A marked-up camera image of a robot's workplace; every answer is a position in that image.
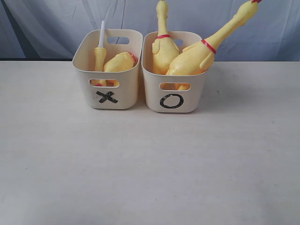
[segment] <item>rubber chicken neck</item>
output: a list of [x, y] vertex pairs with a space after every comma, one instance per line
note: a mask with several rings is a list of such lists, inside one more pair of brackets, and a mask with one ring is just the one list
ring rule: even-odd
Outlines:
[[152, 43], [153, 73], [165, 75], [170, 63], [179, 55], [178, 46], [168, 34], [167, 18], [169, 7], [165, 0], [157, 4], [158, 36]]
[[241, 5], [232, 20], [212, 36], [186, 47], [170, 64], [167, 75], [197, 75], [207, 71], [215, 60], [220, 44], [239, 26], [252, 18], [261, 0], [250, 0]]

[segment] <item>white plastic bin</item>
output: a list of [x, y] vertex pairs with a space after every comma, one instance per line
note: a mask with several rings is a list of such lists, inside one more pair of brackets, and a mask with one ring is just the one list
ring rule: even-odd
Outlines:
[[[174, 40], [182, 40], [180, 52], [185, 47], [201, 40], [197, 34], [185, 31], [170, 31], [169, 35]], [[199, 75], [157, 75], [152, 73], [152, 43], [157, 37], [157, 32], [148, 34], [143, 43], [142, 70], [145, 84], [147, 106], [159, 113], [189, 113], [195, 110], [200, 102], [206, 74]], [[189, 90], [163, 90], [162, 83], [189, 83]]]
[[[87, 104], [96, 109], [128, 109], [132, 107], [138, 97], [139, 69], [143, 36], [140, 32], [126, 29], [106, 29], [104, 48], [107, 51], [105, 63], [121, 52], [132, 53], [138, 62], [123, 72], [95, 72], [94, 48], [98, 46], [100, 30], [94, 30], [86, 35], [73, 58], [73, 66], [81, 84], [82, 92]], [[124, 37], [129, 44], [109, 44], [108, 37]], [[117, 80], [118, 87], [95, 87], [90, 80]]]

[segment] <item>o symbol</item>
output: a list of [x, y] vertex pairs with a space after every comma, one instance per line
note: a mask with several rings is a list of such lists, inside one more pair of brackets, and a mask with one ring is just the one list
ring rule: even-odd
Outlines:
[[[168, 105], [165, 105], [164, 102], [167, 98], [171, 97], [171, 96], [177, 96], [179, 97], [179, 103], [177, 105], [174, 105], [174, 106], [168, 106]], [[178, 94], [169, 94], [169, 95], [166, 95], [164, 97], [162, 97], [162, 99], [160, 100], [160, 105], [166, 109], [177, 109], [179, 108], [180, 106], [182, 106], [183, 104], [183, 97], [181, 95], [178, 95]]]

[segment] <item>basket handle hole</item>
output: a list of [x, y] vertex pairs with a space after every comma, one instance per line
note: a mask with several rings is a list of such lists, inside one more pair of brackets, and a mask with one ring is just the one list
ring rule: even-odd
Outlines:
[[189, 83], [161, 83], [161, 90], [177, 90], [177, 91], [187, 91], [191, 89]]
[[90, 79], [90, 85], [93, 87], [111, 87], [117, 88], [120, 86], [120, 82], [118, 80], [106, 80], [106, 79]]
[[181, 39], [174, 39], [174, 42], [178, 47], [183, 46], [183, 40], [181, 40]]
[[108, 37], [107, 42], [111, 45], [128, 45], [129, 39], [127, 37]]

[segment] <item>black o marking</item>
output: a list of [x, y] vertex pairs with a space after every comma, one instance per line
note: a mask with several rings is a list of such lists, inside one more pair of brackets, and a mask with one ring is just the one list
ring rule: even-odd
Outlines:
[[100, 91], [97, 91], [96, 94], [102, 96], [102, 98], [99, 100], [100, 103], [104, 103], [106, 100], [109, 100], [112, 103], [117, 103], [118, 102], [118, 100], [111, 97], [111, 96], [114, 95], [114, 93], [112, 91], [109, 91], [106, 94], [103, 94]]
[[[177, 96], [179, 97], [179, 103], [177, 105], [174, 105], [174, 106], [168, 106], [168, 105], [165, 105], [164, 102], [167, 98], [171, 97], [171, 96]], [[168, 94], [164, 97], [162, 97], [162, 99], [160, 100], [160, 105], [166, 109], [177, 109], [179, 108], [180, 106], [182, 106], [184, 100], [183, 100], [183, 97], [179, 94]]]

